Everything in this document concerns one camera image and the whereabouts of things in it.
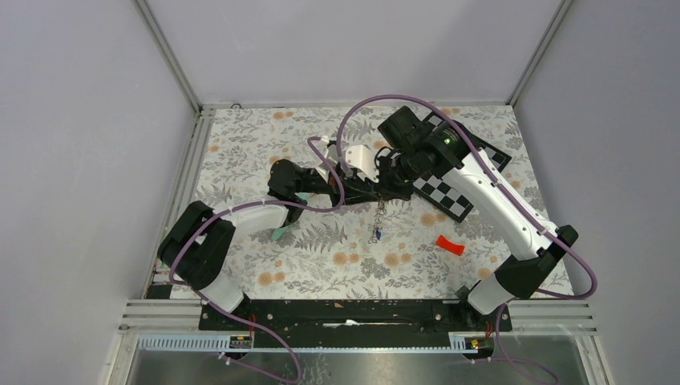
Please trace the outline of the metal key holder plate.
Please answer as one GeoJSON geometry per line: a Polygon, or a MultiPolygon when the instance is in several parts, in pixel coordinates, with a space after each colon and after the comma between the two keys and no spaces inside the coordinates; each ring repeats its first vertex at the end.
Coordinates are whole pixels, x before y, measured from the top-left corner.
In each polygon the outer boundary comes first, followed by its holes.
{"type": "Polygon", "coordinates": [[[377,209],[374,215],[374,223],[371,228],[371,235],[369,244],[376,244],[381,241],[383,237],[383,221],[387,213],[387,204],[383,199],[380,199],[377,204],[377,209]]]}

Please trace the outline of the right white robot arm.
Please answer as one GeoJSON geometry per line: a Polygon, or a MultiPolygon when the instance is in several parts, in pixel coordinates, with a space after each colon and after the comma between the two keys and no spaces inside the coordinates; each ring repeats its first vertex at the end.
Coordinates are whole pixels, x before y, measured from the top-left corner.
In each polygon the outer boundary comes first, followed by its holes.
{"type": "Polygon", "coordinates": [[[434,112],[421,120],[403,106],[378,131],[397,152],[391,165],[380,170],[390,184],[402,187],[427,175],[439,178],[491,223],[511,252],[467,294],[459,317],[468,329],[482,329],[501,304],[530,298],[578,239],[571,225],[558,226],[537,212],[461,123],[434,112]]]}

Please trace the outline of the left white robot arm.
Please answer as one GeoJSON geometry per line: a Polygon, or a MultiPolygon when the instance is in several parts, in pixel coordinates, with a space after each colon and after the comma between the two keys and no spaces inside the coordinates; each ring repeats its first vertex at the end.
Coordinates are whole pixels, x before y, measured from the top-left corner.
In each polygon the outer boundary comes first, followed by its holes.
{"type": "Polygon", "coordinates": [[[290,160],[275,162],[269,171],[268,192],[259,201],[216,212],[194,201],[182,212],[157,250],[170,268],[169,278],[187,286],[206,302],[217,306],[218,319],[231,330],[248,321],[245,294],[224,273],[234,241],[252,233],[284,229],[309,209],[305,193],[330,198],[330,210],[343,205],[378,201],[383,197],[381,171],[373,164],[350,166],[324,160],[316,168],[303,168],[290,160]]]}

